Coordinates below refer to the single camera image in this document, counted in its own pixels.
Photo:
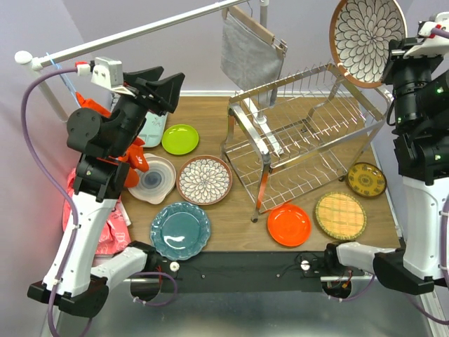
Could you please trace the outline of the lime green plate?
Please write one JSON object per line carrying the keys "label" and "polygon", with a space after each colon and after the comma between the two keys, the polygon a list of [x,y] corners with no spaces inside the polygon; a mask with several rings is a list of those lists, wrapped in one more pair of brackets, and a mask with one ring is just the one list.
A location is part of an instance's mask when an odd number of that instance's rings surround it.
{"label": "lime green plate", "polygon": [[199,134],[193,126],[176,124],[165,130],[161,144],[169,154],[189,154],[199,144]]}

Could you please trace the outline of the large floral plate brown rim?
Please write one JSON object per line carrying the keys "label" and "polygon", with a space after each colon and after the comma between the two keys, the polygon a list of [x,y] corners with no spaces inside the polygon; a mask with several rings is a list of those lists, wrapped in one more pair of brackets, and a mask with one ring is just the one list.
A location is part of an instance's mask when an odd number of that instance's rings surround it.
{"label": "large floral plate brown rim", "polygon": [[340,1],[330,21],[333,61],[348,81],[361,88],[381,85],[389,42],[406,37],[406,19],[397,1]]}

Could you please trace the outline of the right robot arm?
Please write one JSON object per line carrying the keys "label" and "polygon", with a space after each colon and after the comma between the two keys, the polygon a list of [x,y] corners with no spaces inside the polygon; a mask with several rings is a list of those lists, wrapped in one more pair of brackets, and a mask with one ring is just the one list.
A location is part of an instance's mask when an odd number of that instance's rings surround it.
{"label": "right robot arm", "polygon": [[406,245],[382,249],[353,241],[331,243],[323,257],[331,275],[353,267],[410,295],[448,284],[448,73],[431,76],[443,61],[442,44],[434,55],[410,55],[423,46],[416,38],[391,40],[381,79],[393,88],[394,153],[408,210]]}

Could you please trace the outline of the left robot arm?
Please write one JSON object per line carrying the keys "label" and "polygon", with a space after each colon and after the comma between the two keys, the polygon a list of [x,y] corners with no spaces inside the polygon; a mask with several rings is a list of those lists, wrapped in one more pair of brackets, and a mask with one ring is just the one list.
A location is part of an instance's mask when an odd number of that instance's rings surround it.
{"label": "left robot arm", "polygon": [[71,114],[67,146],[81,155],[74,192],[65,195],[71,212],[50,269],[28,288],[30,298],[91,319],[124,279],[135,274],[148,277],[155,271],[161,257],[154,247],[142,242],[130,243],[99,266],[94,266],[93,260],[130,169],[122,157],[142,130],[148,112],[161,116],[175,111],[184,80],[183,73],[163,77],[162,67],[120,72],[110,86],[120,97],[109,116],[87,107]]}

